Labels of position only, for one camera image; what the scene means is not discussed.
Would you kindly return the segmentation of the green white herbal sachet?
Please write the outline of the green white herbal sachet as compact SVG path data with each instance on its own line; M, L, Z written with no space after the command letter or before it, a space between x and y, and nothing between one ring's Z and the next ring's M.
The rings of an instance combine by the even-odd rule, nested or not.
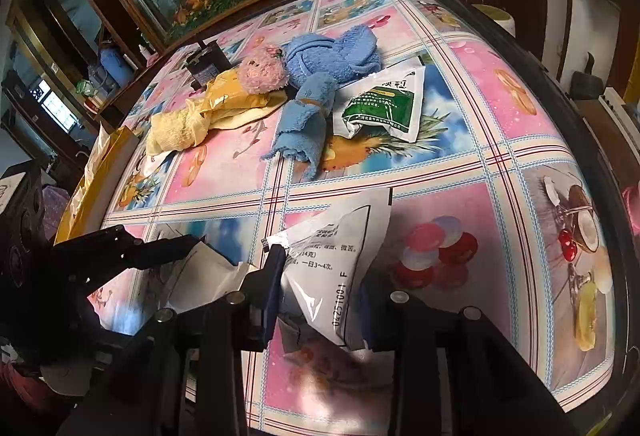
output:
M420 127L424 79L424 66L396 66L343 86L335 96L333 134L354 138L363 126L382 127L391 137L414 143Z

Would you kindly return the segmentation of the yellow fluffy towel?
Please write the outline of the yellow fluffy towel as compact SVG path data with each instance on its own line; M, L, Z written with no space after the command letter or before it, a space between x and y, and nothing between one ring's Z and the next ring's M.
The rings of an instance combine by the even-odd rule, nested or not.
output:
M145 141L149 156L183 151L204 141L209 131L210 111L202 110L201 102L188 100L181 109L152 115L150 123Z

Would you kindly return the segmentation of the pink plush toy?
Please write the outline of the pink plush toy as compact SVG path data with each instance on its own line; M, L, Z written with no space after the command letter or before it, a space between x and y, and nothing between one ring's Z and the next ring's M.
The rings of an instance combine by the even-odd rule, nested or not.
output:
M240 84L250 94L265 94L285 88L290 76L284 53L278 45L266 44L247 55L238 67Z

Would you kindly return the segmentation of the yellow cardboard tray box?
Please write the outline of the yellow cardboard tray box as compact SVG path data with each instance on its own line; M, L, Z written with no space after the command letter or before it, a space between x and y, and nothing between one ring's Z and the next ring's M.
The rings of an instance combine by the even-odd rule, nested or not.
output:
M126 125L113 133L100 127L84 175L58 224L56 245L100 229L122 172L138 144L139 138Z

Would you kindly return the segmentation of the blue terry towel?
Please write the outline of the blue terry towel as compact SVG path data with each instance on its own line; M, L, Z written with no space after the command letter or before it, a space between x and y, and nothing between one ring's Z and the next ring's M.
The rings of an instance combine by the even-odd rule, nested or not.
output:
M337 90L381 67L378 38L366 25L353 26L335 39L319 33L294 38L285 48L285 68L296 94L283 106L271 148L262 158L303 163L300 179L314 179Z

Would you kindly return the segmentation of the blue thermos jug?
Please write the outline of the blue thermos jug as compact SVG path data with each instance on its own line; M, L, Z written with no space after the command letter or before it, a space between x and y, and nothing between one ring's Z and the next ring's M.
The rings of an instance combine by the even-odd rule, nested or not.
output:
M100 49L100 63L120 88L127 86L134 78L134 69L114 48Z

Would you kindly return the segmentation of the colourful patterned tablecloth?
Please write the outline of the colourful patterned tablecloth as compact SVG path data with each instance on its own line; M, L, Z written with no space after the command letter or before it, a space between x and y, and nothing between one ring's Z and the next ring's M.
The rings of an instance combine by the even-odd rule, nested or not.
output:
M451 0L293 0L217 34L230 59L288 46L304 33L337 38L366 25L385 68L424 66L418 139L367 129L330 137L315 179L303 164L265 160L279 115L210 132L150 175L136 151L104 224L149 238L167 228L203 236L232 262L265 260L262 238L373 188L393 190L375 266L427 305L480 308L581 428L608 406L614 383L611 245L596 184L568 129L575 111L553 80L495 48L483 14Z

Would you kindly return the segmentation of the yellow snack packet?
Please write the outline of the yellow snack packet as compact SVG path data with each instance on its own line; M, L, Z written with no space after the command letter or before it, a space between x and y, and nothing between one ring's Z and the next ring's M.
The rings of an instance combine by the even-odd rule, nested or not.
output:
M267 118L285 102L283 90L247 93L241 85L238 71L232 68L207 83L198 113L208 121L210 130L235 130Z

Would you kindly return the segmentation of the white printed medicine packet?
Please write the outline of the white printed medicine packet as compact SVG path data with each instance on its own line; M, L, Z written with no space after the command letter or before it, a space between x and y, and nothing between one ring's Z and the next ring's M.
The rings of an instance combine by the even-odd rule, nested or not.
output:
M279 320L287 352L314 334L345 350L367 347L360 287L385 240L392 203L390 188L365 190L262 241L266 250L285 249Z

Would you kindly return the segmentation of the black electric motor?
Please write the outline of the black electric motor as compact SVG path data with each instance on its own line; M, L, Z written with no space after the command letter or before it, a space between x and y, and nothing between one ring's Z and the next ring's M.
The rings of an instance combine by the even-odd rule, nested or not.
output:
M216 41L198 42L198 50L186 59L186 69L191 74L194 90L205 88L218 74L232 68L232 63Z

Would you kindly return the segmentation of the white red-lettered pouch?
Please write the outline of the white red-lettered pouch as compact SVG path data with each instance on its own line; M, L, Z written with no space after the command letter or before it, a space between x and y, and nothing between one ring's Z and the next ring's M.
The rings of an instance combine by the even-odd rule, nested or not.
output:
M182 314L239 291L250 263L230 263L222 254L198 242L166 285L165 306Z

